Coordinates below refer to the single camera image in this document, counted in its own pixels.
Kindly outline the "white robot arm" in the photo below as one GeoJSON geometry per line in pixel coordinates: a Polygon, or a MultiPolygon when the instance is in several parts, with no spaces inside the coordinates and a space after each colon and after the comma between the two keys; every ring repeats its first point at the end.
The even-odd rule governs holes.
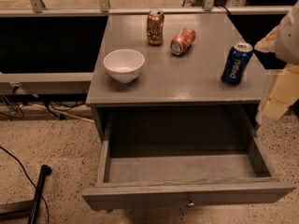
{"type": "Polygon", "coordinates": [[[256,115],[263,126],[279,120],[299,100],[299,2],[254,48],[262,53],[274,52],[286,63],[268,76],[256,115]]]}

